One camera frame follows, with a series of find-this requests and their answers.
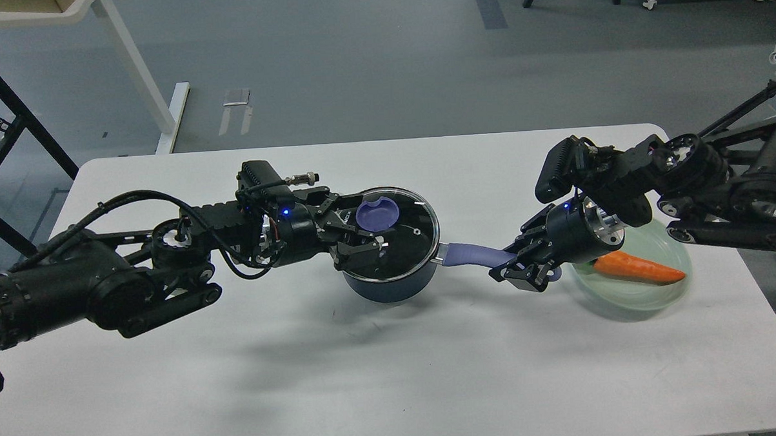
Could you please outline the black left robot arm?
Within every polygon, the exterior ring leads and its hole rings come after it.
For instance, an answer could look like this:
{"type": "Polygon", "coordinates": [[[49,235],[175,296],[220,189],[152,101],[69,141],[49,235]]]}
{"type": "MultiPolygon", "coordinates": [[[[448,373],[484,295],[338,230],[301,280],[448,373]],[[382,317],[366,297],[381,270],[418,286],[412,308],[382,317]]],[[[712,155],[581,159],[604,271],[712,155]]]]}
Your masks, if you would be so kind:
{"type": "MultiPolygon", "coordinates": [[[[217,252],[241,279],[329,253],[336,270],[374,263],[389,226],[358,225],[363,195],[325,186],[292,191],[282,180],[239,189],[235,200],[190,206],[162,192],[125,192],[0,273],[0,352],[90,320],[133,338],[211,306],[217,252]],[[163,200],[179,217],[152,230],[97,233],[88,226],[126,204],[163,200]]],[[[4,376],[0,372],[0,393],[4,376]]]]}

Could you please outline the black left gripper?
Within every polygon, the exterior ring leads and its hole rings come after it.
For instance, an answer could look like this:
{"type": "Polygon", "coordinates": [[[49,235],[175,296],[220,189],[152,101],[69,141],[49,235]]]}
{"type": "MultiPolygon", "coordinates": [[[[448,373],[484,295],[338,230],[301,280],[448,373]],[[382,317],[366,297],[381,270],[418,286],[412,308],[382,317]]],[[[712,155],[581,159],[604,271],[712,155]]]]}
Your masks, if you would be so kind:
{"type": "MultiPolygon", "coordinates": [[[[317,234],[317,227],[347,232],[363,228],[355,218],[364,201],[363,192],[340,195],[330,193],[329,188],[285,189],[267,190],[266,197],[279,240],[275,267],[303,262],[329,252],[329,246],[317,234]]],[[[354,270],[377,262],[382,238],[379,233],[361,236],[335,233],[332,235],[334,269],[354,270]]]]}

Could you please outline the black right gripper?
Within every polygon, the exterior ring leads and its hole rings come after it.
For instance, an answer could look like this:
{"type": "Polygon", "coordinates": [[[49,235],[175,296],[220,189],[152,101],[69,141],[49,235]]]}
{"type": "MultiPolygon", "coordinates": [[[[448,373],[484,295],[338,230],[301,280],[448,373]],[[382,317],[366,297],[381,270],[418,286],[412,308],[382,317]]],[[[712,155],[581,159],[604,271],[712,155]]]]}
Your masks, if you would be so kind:
{"type": "Polygon", "coordinates": [[[624,223],[605,214],[589,198],[549,204],[521,227],[503,251],[513,253],[490,268],[490,277],[517,289],[542,293],[559,280],[558,267],[549,263],[583,264],[624,245],[624,223]]]}

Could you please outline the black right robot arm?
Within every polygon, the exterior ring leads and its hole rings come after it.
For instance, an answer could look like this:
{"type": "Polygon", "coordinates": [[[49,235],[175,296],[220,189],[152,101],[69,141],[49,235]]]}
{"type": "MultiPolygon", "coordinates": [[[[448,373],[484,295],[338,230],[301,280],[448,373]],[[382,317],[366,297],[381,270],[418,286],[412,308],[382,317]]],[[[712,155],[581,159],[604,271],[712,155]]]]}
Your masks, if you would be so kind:
{"type": "Polygon", "coordinates": [[[490,277],[543,292],[563,263],[583,264],[622,248],[624,228],[653,220],[648,192],[686,244],[776,252],[776,116],[733,129],[776,95],[776,80],[697,134],[651,135],[633,148],[568,136],[535,184],[544,205],[505,248],[490,277]]]}

